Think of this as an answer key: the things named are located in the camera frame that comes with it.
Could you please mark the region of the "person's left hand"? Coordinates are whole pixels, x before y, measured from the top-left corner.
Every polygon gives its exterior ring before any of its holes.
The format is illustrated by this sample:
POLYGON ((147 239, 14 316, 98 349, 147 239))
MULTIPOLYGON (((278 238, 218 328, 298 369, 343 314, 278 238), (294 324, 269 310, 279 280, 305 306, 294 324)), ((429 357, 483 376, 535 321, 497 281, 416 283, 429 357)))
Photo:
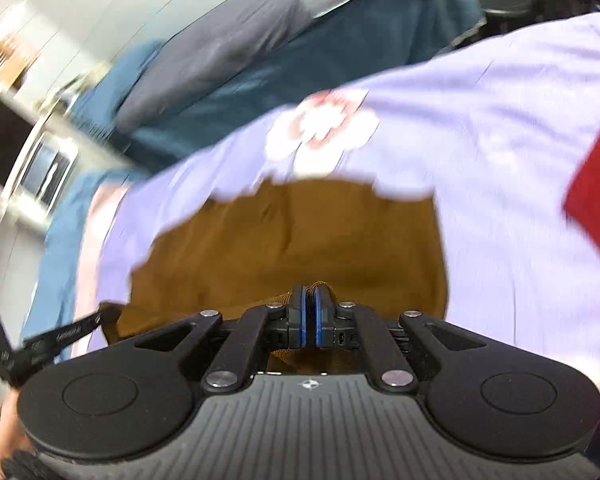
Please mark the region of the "person's left hand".
POLYGON ((0 413, 0 479, 5 476, 2 471, 2 460, 12 457, 16 451, 32 450, 31 443, 22 429, 17 412, 19 391, 9 389, 2 402, 0 413))

